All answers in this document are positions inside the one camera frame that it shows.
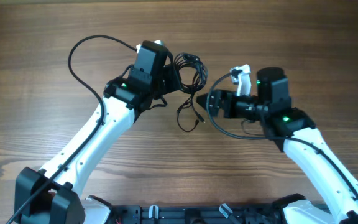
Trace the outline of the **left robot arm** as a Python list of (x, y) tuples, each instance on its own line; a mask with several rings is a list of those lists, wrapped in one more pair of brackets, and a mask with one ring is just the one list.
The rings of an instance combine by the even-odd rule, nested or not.
[(179, 89), (172, 53), (160, 40), (134, 48), (137, 58), (108, 81), (98, 107), (73, 139), (39, 170), (25, 167), (16, 178), (14, 214), (9, 223), (113, 223), (112, 205), (80, 197), (100, 160), (147, 110), (153, 100)]

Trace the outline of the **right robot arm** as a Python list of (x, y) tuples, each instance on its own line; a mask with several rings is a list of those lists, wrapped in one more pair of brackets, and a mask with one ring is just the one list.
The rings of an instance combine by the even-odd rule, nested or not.
[[(236, 139), (269, 140), (304, 172), (327, 210), (315, 207), (305, 196), (280, 198), (268, 212), (272, 223), (358, 223), (358, 180), (330, 150), (315, 122), (292, 106), (288, 78), (282, 68), (267, 67), (257, 72), (257, 95), (250, 95), (250, 67), (234, 67), (228, 73), (236, 91), (218, 90), (197, 97), (212, 125)], [(227, 119), (258, 121), (261, 136), (240, 136), (220, 127), (214, 120), (224, 111)]]

